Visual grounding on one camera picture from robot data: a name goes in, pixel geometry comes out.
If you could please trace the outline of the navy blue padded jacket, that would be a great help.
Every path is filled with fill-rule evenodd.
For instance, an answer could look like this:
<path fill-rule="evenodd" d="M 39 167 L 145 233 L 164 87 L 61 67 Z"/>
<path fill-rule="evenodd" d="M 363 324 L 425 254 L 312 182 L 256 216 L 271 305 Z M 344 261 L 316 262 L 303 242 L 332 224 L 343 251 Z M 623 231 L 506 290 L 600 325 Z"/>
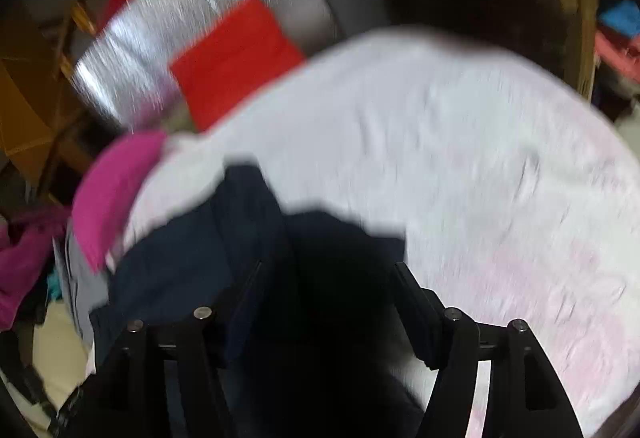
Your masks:
<path fill-rule="evenodd" d="M 240 436 L 411 437 L 423 411 L 387 363 L 387 269 L 405 247 L 323 210 L 287 213 L 256 166 L 230 166 L 201 205 L 122 257 L 91 314 L 96 361 L 130 321 L 241 302 L 222 377 Z"/>

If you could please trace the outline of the grey folded garment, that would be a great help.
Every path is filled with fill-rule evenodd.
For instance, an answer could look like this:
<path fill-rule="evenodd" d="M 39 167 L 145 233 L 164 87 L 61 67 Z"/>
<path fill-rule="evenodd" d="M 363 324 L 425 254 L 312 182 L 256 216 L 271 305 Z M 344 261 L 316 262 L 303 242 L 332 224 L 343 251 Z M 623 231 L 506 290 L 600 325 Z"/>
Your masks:
<path fill-rule="evenodd" d="M 55 271 L 68 314 L 77 334 L 85 346 L 90 347 L 93 342 L 90 313 L 107 302 L 108 274 L 94 273 L 89 268 L 71 220 L 67 222 L 65 234 L 52 239 L 52 248 Z"/>

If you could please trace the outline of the pale pink embossed blanket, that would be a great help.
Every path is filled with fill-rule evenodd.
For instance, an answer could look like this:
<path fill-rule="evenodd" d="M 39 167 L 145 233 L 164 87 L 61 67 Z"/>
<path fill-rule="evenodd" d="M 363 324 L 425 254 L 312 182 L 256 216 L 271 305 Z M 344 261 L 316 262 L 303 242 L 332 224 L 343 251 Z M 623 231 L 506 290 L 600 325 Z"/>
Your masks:
<path fill-rule="evenodd" d="M 416 280 L 447 305 L 526 320 L 586 436 L 638 424 L 639 163 L 561 80 L 431 29 L 362 34 L 171 137 L 114 255 L 242 157 L 287 209 L 403 234 Z"/>

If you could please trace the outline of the magenta pillow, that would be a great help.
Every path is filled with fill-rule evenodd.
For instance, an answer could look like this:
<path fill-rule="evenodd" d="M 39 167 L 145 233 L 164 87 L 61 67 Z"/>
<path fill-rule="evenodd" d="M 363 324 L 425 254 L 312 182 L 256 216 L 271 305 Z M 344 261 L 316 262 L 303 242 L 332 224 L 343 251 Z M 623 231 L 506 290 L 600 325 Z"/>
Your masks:
<path fill-rule="evenodd" d="M 73 201 L 72 222 L 92 272 L 105 268 L 106 254 L 122 235 L 140 187 L 160 161 L 166 140 L 162 130 L 122 135 L 82 178 Z"/>

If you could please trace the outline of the magenta garment pile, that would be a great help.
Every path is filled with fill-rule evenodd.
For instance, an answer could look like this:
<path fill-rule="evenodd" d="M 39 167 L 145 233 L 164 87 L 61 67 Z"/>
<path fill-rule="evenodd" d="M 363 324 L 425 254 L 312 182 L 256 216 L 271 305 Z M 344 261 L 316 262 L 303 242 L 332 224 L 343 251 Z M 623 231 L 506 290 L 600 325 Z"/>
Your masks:
<path fill-rule="evenodd" d="M 52 241 L 66 231 L 70 209 L 42 207 L 21 213 L 1 227 L 1 331 L 9 330 L 25 296 L 35 286 Z"/>

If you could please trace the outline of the red pillow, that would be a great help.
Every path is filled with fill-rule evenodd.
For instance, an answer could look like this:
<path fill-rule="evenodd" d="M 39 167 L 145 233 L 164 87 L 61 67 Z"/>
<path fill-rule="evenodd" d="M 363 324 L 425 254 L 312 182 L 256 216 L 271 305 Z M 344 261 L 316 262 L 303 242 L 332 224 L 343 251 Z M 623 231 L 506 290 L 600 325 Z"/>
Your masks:
<path fill-rule="evenodd" d="M 305 62 L 262 0 L 242 0 L 169 64 L 193 124 L 205 131 L 262 86 Z"/>

